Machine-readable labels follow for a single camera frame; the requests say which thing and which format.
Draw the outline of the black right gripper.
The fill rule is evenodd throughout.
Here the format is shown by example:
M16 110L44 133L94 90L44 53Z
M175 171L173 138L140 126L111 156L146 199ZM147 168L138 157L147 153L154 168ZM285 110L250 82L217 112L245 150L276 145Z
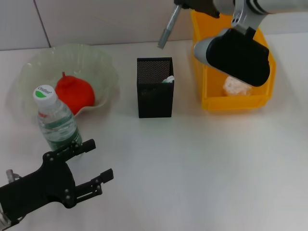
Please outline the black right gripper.
M219 18L220 15L212 0L174 0L174 3L184 9L205 13L213 18Z

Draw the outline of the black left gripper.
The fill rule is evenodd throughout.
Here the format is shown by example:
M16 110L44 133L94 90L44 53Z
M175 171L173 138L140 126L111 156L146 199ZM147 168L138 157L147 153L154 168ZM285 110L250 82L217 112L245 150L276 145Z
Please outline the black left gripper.
M111 168L76 187L72 172L66 163L67 160L95 148L93 139L81 144L71 141L70 144L56 150L56 154L44 154L43 163L37 171L2 186L0 203L6 217L10 221L17 221L48 203L59 202L65 208L73 208L77 202L101 195L101 185L113 179Z

